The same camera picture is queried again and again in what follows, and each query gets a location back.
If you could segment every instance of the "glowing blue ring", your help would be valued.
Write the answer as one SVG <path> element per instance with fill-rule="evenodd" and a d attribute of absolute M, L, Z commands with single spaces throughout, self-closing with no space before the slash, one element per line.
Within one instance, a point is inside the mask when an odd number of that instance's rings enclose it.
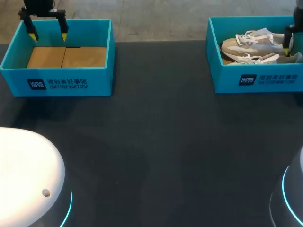
<path fill-rule="evenodd" d="M 285 170 L 285 173 L 283 175 L 283 178 L 282 178 L 282 193 L 283 193 L 283 197 L 284 197 L 284 200 L 285 200 L 285 203 L 289 209 L 289 211 L 292 213 L 292 215 L 294 216 L 294 218 L 301 224 L 301 226 L 303 226 L 303 222 L 296 216 L 296 214 L 293 212 L 293 210 L 290 208 L 289 204 L 288 204 L 288 201 L 286 199 L 286 196 L 285 196 L 285 191 L 284 191 L 284 178 L 285 178 L 285 175 L 286 175 L 286 172 L 288 170 L 289 166 L 287 167 L 287 169 Z"/>
<path fill-rule="evenodd" d="M 62 224 L 61 224 L 59 227 L 62 227 L 62 226 L 64 225 L 64 223 L 66 222 L 66 220 L 67 220 L 67 218 L 68 218 L 68 216 L 69 216 L 69 214 L 70 214 L 70 211 L 71 211 L 71 204 L 72 204 L 72 192 L 71 192 L 71 203 L 70 203 L 70 207 L 69 207 L 68 212 L 67 212 L 67 214 L 66 214 L 66 216 L 65 216 L 65 219 L 63 220 Z"/>

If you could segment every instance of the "shoe box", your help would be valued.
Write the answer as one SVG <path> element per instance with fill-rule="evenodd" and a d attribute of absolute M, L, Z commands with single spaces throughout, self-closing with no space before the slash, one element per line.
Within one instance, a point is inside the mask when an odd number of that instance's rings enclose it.
<path fill-rule="evenodd" d="M 205 48 L 216 93 L 303 91 L 303 64 L 228 65 L 232 61 L 220 52 L 220 43 L 236 34 L 267 28 L 284 33 L 292 16 L 211 17 Z M 294 34 L 291 54 L 303 53 L 303 34 Z"/>
<path fill-rule="evenodd" d="M 67 20 L 63 41 L 57 20 L 33 20 L 39 39 L 23 21 L 0 71 L 15 97 L 110 96 L 115 61 L 111 20 Z"/>

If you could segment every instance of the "blue box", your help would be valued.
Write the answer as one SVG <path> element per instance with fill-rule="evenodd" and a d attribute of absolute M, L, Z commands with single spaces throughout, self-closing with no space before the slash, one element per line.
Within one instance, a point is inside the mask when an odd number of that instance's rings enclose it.
<path fill-rule="evenodd" d="M 223 65 L 218 44 L 236 34 L 267 28 L 284 33 L 292 16 L 211 17 L 206 53 L 216 93 L 303 91 L 303 64 Z M 294 35 L 294 49 L 303 53 L 303 34 Z"/>
<path fill-rule="evenodd" d="M 115 61 L 111 20 L 67 20 L 69 32 L 65 42 L 57 20 L 33 20 L 33 23 L 38 42 L 27 34 L 21 21 L 0 66 L 15 97 L 111 95 Z M 34 47 L 106 47 L 105 66 L 27 69 Z M 52 86 L 55 80 L 69 80 L 70 84 Z"/>

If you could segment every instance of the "concrete floor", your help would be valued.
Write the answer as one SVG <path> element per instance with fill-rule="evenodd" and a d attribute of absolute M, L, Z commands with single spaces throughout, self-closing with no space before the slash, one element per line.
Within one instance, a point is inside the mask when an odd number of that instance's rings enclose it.
<path fill-rule="evenodd" d="M 291 15 L 295 0 L 55 0 L 67 18 L 110 18 L 116 41 L 204 39 L 211 16 Z M 9 43 L 23 0 L 0 0 L 0 43 Z"/>

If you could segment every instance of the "white sneaker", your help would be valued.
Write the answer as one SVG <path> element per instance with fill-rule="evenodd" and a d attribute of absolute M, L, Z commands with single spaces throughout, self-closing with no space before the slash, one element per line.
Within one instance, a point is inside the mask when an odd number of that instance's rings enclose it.
<path fill-rule="evenodd" d="M 271 53 L 261 56 L 238 57 L 236 62 L 228 65 L 255 65 L 255 64 L 291 64 L 291 63 L 303 63 L 303 57 L 301 53 L 296 53 L 294 56 L 285 57 L 279 54 Z"/>
<path fill-rule="evenodd" d="M 245 35 L 236 35 L 236 38 L 227 39 L 221 46 L 222 52 L 228 57 L 237 60 L 246 54 L 265 56 L 276 53 L 285 56 L 282 46 L 284 34 L 275 34 L 263 28 L 258 31 L 247 31 Z"/>

